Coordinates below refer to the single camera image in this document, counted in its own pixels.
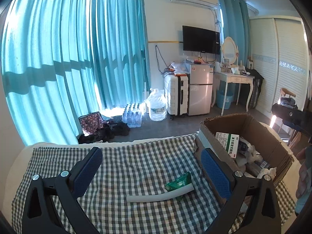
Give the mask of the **person's right hand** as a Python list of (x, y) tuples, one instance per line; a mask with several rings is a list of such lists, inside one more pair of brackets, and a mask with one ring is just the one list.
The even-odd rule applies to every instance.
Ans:
[(306, 159), (306, 150), (308, 150), (310, 146), (302, 149), (296, 156), (297, 160), (303, 161), (300, 169), (299, 169), (299, 180), (298, 180), (298, 187), (296, 190), (296, 198), (301, 198), (308, 190), (308, 171), (307, 166), (305, 164)]

